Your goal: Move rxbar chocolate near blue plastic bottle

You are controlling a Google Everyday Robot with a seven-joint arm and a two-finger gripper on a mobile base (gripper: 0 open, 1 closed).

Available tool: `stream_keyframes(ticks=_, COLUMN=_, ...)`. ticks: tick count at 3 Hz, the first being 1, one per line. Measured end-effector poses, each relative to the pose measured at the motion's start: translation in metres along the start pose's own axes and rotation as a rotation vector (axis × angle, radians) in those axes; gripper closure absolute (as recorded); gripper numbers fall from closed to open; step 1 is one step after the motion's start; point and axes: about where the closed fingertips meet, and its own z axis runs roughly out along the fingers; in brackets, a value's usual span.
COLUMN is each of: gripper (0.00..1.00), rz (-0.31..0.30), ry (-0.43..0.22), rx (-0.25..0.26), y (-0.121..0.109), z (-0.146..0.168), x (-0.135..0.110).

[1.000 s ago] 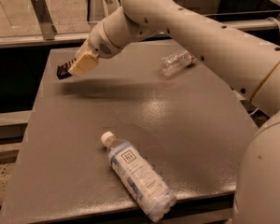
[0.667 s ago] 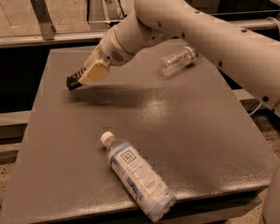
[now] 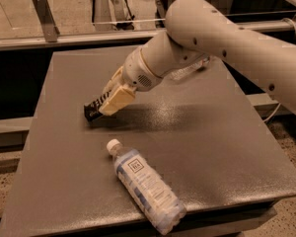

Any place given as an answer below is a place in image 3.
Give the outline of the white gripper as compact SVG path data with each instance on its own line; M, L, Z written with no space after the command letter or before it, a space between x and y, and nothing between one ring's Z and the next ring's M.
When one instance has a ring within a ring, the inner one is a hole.
M161 82L162 78L152 72L145 63L142 48L137 47L126 57L123 66L116 70L105 86L100 96L99 111L104 116L111 116L134 101L136 89L147 92Z

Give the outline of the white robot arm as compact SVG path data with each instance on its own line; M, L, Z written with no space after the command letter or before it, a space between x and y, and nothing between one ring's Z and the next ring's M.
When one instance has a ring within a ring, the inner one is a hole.
M137 91L149 91L170 72L215 56L296 115L296 45L242 28L205 0L176 0L165 30L137 47L114 73L99 99L110 116Z

